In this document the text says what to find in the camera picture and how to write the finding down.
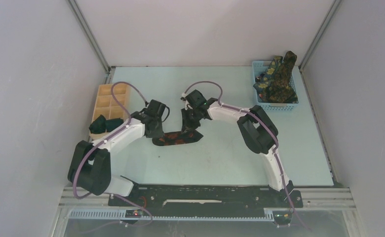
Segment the black orange-flower tie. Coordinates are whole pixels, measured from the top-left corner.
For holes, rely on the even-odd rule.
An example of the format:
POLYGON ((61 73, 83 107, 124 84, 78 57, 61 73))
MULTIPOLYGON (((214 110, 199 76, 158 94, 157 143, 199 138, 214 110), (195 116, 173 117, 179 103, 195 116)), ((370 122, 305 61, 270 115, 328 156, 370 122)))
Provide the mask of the black orange-flower tie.
POLYGON ((156 146, 173 146, 191 144, 200 141, 203 135, 196 130, 189 130, 186 132, 168 132, 164 133, 163 137, 153 138, 152 143, 156 146))

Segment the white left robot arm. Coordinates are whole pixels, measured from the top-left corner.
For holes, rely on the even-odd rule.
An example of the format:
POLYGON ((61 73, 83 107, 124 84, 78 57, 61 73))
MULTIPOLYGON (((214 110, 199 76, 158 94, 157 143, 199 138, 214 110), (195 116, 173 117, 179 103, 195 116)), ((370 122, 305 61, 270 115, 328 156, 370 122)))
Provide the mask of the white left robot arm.
POLYGON ((115 155, 134 141, 160 138, 164 135, 162 116, 169 107, 151 100, 141 111, 135 111, 126 122, 109 134, 92 142, 80 141, 76 147, 68 171, 68 180, 74 189, 80 187, 89 194, 120 195, 126 205, 135 205, 139 192, 135 183, 122 175, 112 173, 115 155))

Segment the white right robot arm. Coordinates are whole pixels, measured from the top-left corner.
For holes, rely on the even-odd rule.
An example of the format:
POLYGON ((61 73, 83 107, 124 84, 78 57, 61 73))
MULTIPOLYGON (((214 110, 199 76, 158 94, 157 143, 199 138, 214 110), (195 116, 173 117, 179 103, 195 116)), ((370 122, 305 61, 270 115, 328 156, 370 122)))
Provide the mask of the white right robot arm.
POLYGON ((247 148, 263 157, 271 202, 284 206, 290 200, 285 189, 290 179, 285 173, 278 152, 278 130, 261 106, 240 108, 220 102, 216 98, 205 99, 198 90, 182 94, 185 102, 182 112, 182 131, 187 132, 200 127, 203 119, 219 120, 236 124, 247 148))

